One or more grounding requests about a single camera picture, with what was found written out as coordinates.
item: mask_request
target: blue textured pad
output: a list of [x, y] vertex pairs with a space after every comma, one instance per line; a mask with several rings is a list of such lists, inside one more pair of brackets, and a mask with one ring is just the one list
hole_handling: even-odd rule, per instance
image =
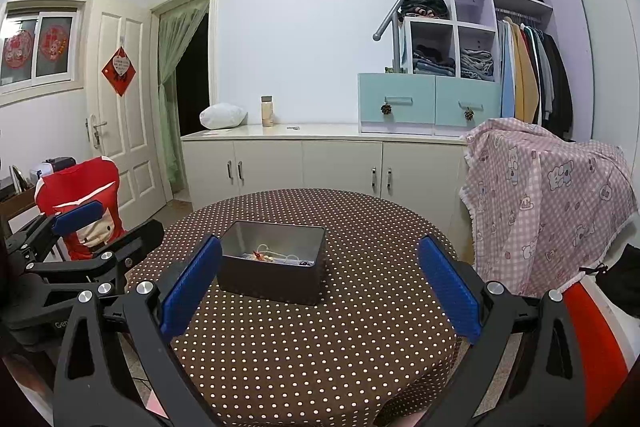
[[57, 235], [69, 235], [82, 227], [95, 223], [102, 218], [103, 214], [102, 203], [94, 200], [57, 216], [51, 230]]
[[478, 302], [430, 237], [418, 244], [418, 263], [456, 334], [475, 344], [482, 330]]
[[171, 342], [186, 331], [211, 281], [216, 277], [221, 260], [220, 241], [211, 236], [193, 256], [162, 303], [160, 332], [165, 342]]

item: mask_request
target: gray storage box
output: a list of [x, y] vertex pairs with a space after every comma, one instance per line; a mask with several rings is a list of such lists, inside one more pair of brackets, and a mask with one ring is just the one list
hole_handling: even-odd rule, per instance
[[[322, 227], [236, 221], [220, 239], [223, 257], [218, 285], [225, 291], [261, 299], [318, 304], [324, 293], [324, 237]], [[260, 245], [290, 255], [291, 264], [243, 257]], [[307, 264], [293, 264], [294, 256]]]

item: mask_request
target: black bag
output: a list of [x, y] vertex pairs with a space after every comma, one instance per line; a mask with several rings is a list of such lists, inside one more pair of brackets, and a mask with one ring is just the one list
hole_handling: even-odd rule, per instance
[[640, 249], [627, 244], [615, 265], [596, 271], [596, 283], [604, 295], [622, 311], [640, 318]]

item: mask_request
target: brown tablecloth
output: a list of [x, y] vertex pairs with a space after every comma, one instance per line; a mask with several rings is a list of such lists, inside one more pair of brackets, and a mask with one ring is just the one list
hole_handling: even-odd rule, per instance
[[302, 306], [211, 286], [173, 346], [223, 421], [381, 426], [430, 404], [458, 351], [416, 258], [428, 232], [449, 245], [433, 225], [363, 194], [250, 194], [169, 227], [162, 246], [133, 270], [132, 284], [156, 280], [205, 233], [220, 236], [236, 219], [324, 227], [328, 288], [321, 304]]

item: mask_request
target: gingham cloth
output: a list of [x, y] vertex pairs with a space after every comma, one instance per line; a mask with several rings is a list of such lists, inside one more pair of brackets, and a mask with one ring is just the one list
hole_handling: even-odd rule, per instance
[[474, 267], [511, 293], [569, 288], [638, 211], [619, 147], [564, 142], [515, 118], [485, 121], [466, 143], [460, 197], [473, 222]]

